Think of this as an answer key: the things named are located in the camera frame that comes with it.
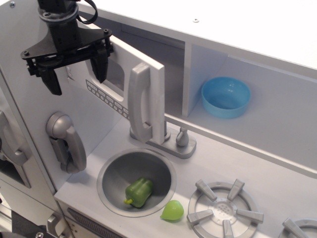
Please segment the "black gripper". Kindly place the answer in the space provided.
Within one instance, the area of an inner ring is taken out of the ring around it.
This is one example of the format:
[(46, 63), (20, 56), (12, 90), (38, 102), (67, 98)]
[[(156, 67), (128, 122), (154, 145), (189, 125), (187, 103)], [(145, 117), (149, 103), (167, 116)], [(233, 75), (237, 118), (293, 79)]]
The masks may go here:
[(99, 83), (106, 80), (108, 57), (113, 52), (109, 29), (81, 28), (77, 22), (50, 26), (40, 42), (23, 50), (22, 59), (27, 61), (30, 75), (41, 76), (53, 95), (62, 91), (54, 69), (90, 60), (93, 73)]

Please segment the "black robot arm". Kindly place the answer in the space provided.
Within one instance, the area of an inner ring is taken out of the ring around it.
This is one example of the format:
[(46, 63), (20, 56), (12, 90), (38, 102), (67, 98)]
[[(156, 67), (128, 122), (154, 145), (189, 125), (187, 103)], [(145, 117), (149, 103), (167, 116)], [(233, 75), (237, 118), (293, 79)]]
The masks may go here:
[(60, 96), (62, 91), (54, 70), (89, 60), (96, 79), (104, 82), (108, 58), (113, 53), (112, 31), (78, 26), (79, 22), (94, 23), (98, 13), (89, 20), (82, 20), (75, 0), (40, 0), (38, 4), (39, 17), (49, 31), (43, 40), (21, 53), (29, 74), (40, 77), (52, 94)]

